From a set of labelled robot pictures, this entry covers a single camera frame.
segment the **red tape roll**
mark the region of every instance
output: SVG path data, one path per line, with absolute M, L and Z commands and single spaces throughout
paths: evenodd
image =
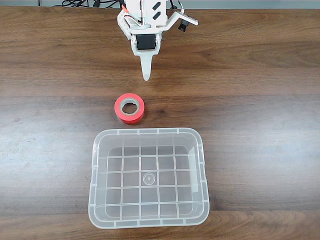
M 136 111 L 134 113 L 125 113 L 122 109 L 126 104 L 135 104 Z M 137 94 L 125 93 L 115 101 L 114 111 L 124 123 L 135 124 L 144 116 L 145 103 Z

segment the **table surface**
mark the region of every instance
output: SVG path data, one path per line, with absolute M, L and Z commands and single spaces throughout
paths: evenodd
M 320 10 L 187 10 L 199 26 L 164 33 L 148 82 L 117 14 L 0 7 L 0 239 L 320 239 Z M 165 127 L 202 136 L 207 220 L 93 226 L 95 136 Z

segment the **circular mark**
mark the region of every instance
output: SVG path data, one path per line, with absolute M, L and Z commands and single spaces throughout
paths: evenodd
M 133 114 L 137 111 L 137 108 L 137 105 L 132 102 L 128 102 L 123 106 L 122 112 L 124 112 L 125 114 Z
M 151 172 L 148 172 L 143 176 L 143 182 L 147 185 L 153 184 L 155 180 L 155 175 L 153 175 Z
M 134 105 L 134 111 L 132 112 L 131 110 L 132 109 L 129 109 L 130 112 L 125 112 L 125 110 L 128 110 L 127 107 L 125 107 L 126 105 L 128 104 L 132 104 Z M 122 100 L 122 102 L 120 103 L 120 111 L 125 114 L 125 115 L 128 115 L 128 116 L 133 116 L 135 115 L 140 109 L 140 106 L 139 106 L 139 102 L 138 100 L 134 99 L 133 97 L 127 97 L 125 99 Z

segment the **black wire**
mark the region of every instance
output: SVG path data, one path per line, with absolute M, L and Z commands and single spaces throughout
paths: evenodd
M 100 1 L 100 3 L 101 3 L 101 4 L 106 4 L 106 3 L 112 3 L 112 2 L 114 2 L 114 1 L 116 1 L 116 0 Z
M 106 7 L 106 9 L 111 8 L 114 4 L 116 4 L 118 2 L 119 2 L 119 0 L 100 1 L 101 4 L 111 3 L 109 6 Z M 54 5 L 53 7 L 68 7 L 68 6 L 75 7 L 75 8 L 77 8 L 77 7 L 91 8 L 91 6 L 89 6 L 89 0 L 64 0 L 64 1 L 62 1 L 61 5 Z
M 113 5 L 115 5 L 117 2 L 118 2 L 118 0 L 115 0 L 114 3 L 110 4 L 109 6 L 106 6 L 105 8 L 106 8 L 106 9 L 111 8 L 111 7 L 112 7 Z
M 126 3 L 125 3 L 125 0 L 118 0 L 118 2 L 119 2 L 120 8 L 122 8 L 122 5 L 123 5 L 125 8 L 127 8 L 127 5 L 126 5 Z
M 62 1 L 61 5 L 54 5 L 53 7 L 83 7 L 83 8 L 90 8 L 88 0 L 64 0 Z
M 174 9 L 174 3 L 170 0 L 171 8 Z

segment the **cable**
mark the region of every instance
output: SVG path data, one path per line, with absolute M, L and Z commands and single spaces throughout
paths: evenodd
M 141 25 L 144 24 L 144 8 L 142 6 L 142 0 L 140 0 L 140 10 L 141 10 Z
M 107 3 L 112 3 L 116 0 L 109 0 L 109 1 L 100 1 L 101 4 L 107 4 Z
M 174 3 L 172 2 L 172 0 L 170 0 L 170 4 L 171 4 L 171 9 L 177 9 L 177 6 L 174 5 Z
M 118 3 L 119 1 L 118 0 L 115 0 L 114 3 L 110 4 L 109 6 L 106 6 L 105 8 L 108 9 L 108 8 L 111 8 L 113 5 L 115 5 L 116 3 Z
M 122 6 L 124 6 L 125 9 L 127 9 L 127 5 L 125 3 L 125 0 L 118 0 L 120 8 L 122 8 Z
M 110 2 L 116 3 L 117 0 L 110 0 Z M 78 7 L 91 8 L 89 6 L 89 0 L 64 0 L 62 1 L 61 5 L 54 5 L 53 7 L 68 7 L 68 6 L 75 7 L 75 8 L 78 8 Z
M 128 23 L 128 21 L 126 20 L 126 18 L 130 18 L 131 20 L 133 20 L 133 21 L 134 21 L 134 23 L 135 23 L 135 24 L 137 24 L 139 27 L 141 27 L 141 26 L 142 26 L 142 24 L 141 24 L 141 23 L 139 23 L 139 21 L 138 21 L 138 20 L 136 20 L 133 16 L 130 16 L 130 15 L 124 15 L 124 16 L 123 16 L 123 18 L 124 18 L 124 21 L 125 21 L 125 23 L 128 25 L 128 27 L 129 27 L 129 28 L 131 28 L 131 26 L 130 26 L 130 24 Z
M 180 0 L 177 0 L 177 1 L 178 1 L 178 3 L 179 3 L 180 6 L 181 6 L 181 11 L 180 11 L 180 13 L 184 14 L 184 13 L 185 13 L 184 6 L 182 6 L 182 3 L 180 2 Z
M 92 5 L 93 8 L 98 8 L 100 7 L 100 0 L 94 0 L 94 3 Z

